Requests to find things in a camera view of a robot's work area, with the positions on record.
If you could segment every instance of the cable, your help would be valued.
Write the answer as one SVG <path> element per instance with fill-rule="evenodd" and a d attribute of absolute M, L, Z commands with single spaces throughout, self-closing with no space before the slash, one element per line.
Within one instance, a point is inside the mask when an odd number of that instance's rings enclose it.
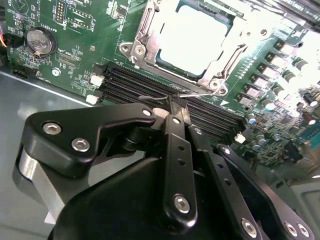
<path fill-rule="evenodd" d="M 5 40 L 4 40 L 4 35 L 3 35 L 3 34 L 0 35 L 0 42 L 1 42 L 2 46 L 4 46 L 5 48 L 8 47 L 8 46 L 5 44 Z"/>

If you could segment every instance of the green circuit board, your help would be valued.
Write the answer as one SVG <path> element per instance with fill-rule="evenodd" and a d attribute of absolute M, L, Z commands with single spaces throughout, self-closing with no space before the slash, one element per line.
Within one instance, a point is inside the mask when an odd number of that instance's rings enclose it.
<path fill-rule="evenodd" d="M 134 40 L 146 2 L 146 0 L 8 0 L 6 8 L 8 33 L 25 38 L 29 29 L 42 27 L 52 32 L 57 41 L 57 51 L 46 58 L 34 57 L 26 43 L 19 48 L 8 49 L 10 65 L 13 68 L 24 66 L 34 70 L 38 79 L 83 97 L 92 95 L 97 88 L 90 84 L 94 64 L 104 65 L 108 62 L 138 71 L 173 89 L 191 93 L 189 89 L 168 79 L 143 69 L 135 69 L 119 50 L 120 43 Z M 220 3 L 217 0 L 197 0 L 197 2 L 212 11 L 215 5 L 211 3 Z M 272 91 L 272 86 L 278 84 L 277 79 L 271 81 L 272 85 L 255 99 L 255 104 L 252 106 L 239 104 L 237 100 L 237 96 L 244 92 L 244 86 L 250 82 L 252 75 L 258 73 L 258 67 L 261 64 L 269 64 L 265 59 L 266 55 L 269 52 L 281 55 L 274 48 L 277 41 L 282 40 L 297 46 L 308 34 L 306 29 L 287 19 L 280 19 L 276 26 L 268 39 L 245 52 L 225 83 L 229 89 L 227 95 L 201 97 L 203 101 L 234 114 L 246 116 L 254 113 L 262 118 L 257 124 L 249 126 L 252 132 L 246 137 L 247 141 L 244 144 L 236 144 L 234 148 L 241 155 L 247 151 L 254 152 L 250 142 L 255 140 L 257 135 L 264 134 L 267 143 L 256 153 L 261 163 L 265 165 L 277 164 L 283 145 L 290 140 L 302 143 L 304 139 L 301 138 L 301 134 L 310 128 L 301 117 L 292 115 L 296 105 L 278 101 Z M 297 56 L 293 54 L 288 56 L 287 60 L 294 61 L 296 58 Z M 53 75 L 53 69 L 59 69 L 58 77 Z M 315 96 L 319 92 L 319 86 L 310 86 L 302 91 Z M 275 102 L 275 110 L 264 109 L 261 100 L 266 98 Z M 316 106 L 305 108 L 305 111 L 319 121 L 320 114 L 314 113 L 315 110 Z M 293 127 L 297 127 L 298 130 L 290 131 Z M 276 139 L 275 135 L 279 135 L 280 140 Z"/>

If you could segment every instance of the black metal arm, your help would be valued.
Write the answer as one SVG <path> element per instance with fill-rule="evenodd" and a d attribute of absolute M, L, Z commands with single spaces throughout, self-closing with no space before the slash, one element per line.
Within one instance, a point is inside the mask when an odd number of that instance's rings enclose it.
<path fill-rule="evenodd" d="M 57 220 L 53 239 L 315 239 L 229 146 L 213 151 L 201 129 L 169 110 L 163 119 L 135 103 L 27 119 L 16 166 Z M 146 158 L 88 186 L 92 165 L 137 150 Z"/>

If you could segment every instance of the mounting hole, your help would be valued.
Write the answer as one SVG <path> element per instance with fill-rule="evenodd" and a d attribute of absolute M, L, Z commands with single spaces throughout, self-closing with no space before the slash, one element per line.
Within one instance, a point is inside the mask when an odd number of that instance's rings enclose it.
<path fill-rule="evenodd" d="M 265 36 L 265 35 L 267 35 L 267 33 L 268 33 L 268 31 L 266 29 L 262 29 L 260 32 L 261 36 Z"/>
<path fill-rule="evenodd" d="M 182 159 L 178 159 L 178 163 L 181 165 L 181 166 L 185 166 L 186 165 L 186 162 L 183 161 Z"/>
<path fill-rule="evenodd" d="M 232 183 L 231 183 L 228 179 L 225 179 L 224 181 L 225 181 L 225 183 L 226 183 L 228 186 L 231 186 L 231 185 L 232 185 Z"/>
<path fill-rule="evenodd" d="M 220 93 L 220 94 L 225 94 L 225 93 L 226 93 L 226 90 L 225 90 L 224 88 L 221 88 L 221 89 L 219 90 L 219 93 Z"/>
<path fill-rule="evenodd" d="M 121 47 L 121 49 L 122 49 L 122 51 L 127 52 L 129 48 L 126 45 L 123 45 Z"/>
<path fill-rule="evenodd" d="M 301 48 L 304 45 L 303 41 L 298 42 L 298 44 L 296 45 L 298 48 Z"/>

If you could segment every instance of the screw head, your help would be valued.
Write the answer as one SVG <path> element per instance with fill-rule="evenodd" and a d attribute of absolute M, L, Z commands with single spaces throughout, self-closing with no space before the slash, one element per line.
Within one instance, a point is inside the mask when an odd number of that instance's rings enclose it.
<path fill-rule="evenodd" d="M 202 131 L 201 131 L 199 128 L 196 127 L 194 130 L 195 130 L 195 132 L 196 132 L 197 134 L 199 134 L 199 135 L 202 134 Z"/>
<path fill-rule="evenodd" d="M 55 76 L 55 77 L 60 76 L 60 75 L 61 75 L 60 69 L 57 68 L 57 67 L 54 67 L 54 68 L 52 69 L 52 75 Z"/>
<path fill-rule="evenodd" d="M 180 120 L 176 117 L 172 118 L 172 120 L 176 123 L 176 124 L 180 124 Z"/>
<path fill-rule="evenodd" d="M 43 131 L 49 135 L 57 135 L 61 133 L 61 127 L 55 122 L 47 122 L 42 126 Z"/>
<path fill-rule="evenodd" d="M 144 109 L 142 112 L 143 112 L 144 115 L 151 116 L 151 112 L 149 112 L 146 109 Z"/>
<path fill-rule="evenodd" d="M 288 230 L 288 232 L 294 236 L 294 237 L 297 237 L 298 236 L 298 233 L 297 233 L 297 230 L 294 228 L 294 226 L 292 226 L 290 223 L 288 222 L 285 222 L 284 223 L 285 225 L 285 228 Z"/>
<path fill-rule="evenodd" d="M 272 136 L 272 138 L 275 141 L 280 141 L 281 140 L 280 134 L 275 134 L 275 135 Z"/>
<path fill-rule="evenodd" d="M 222 150 L 226 153 L 226 154 L 230 154 L 230 150 L 226 147 L 223 147 Z"/>
<path fill-rule="evenodd" d="M 71 146 L 77 152 L 87 152 L 90 149 L 90 144 L 83 138 L 76 138 L 71 142 Z"/>
<path fill-rule="evenodd" d="M 307 238 L 310 237 L 308 230 L 302 224 L 298 223 L 297 225 L 303 235 L 305 235 Z"/>
<path fill-rule="evenodd" d="M 257 235 L 258 235 L 257 230 L 256 230 L 255 226 L 250 221 L 248 221 L 245 218 L 242 218 L 241 224 L 242 224 L 242 227 L 245 230 L 245 232 L 250 237 L 252 237 L 253 239 L 255 239 L 257 237 Z"/>
<path fill-rule="evenodd" d="M 142 55 L 142 54 L 145 53 L 145 49 L 142 46 L 137 46 L 135 48 L 135 53 L 138 54 L 138 55 Z"/>
<path fill-rule="evenodd" d="M 187 214 L 190 211 L 190 204 L 183 196 L 176 196 L 174 198 L 174 205 L 180 213 Z"/>

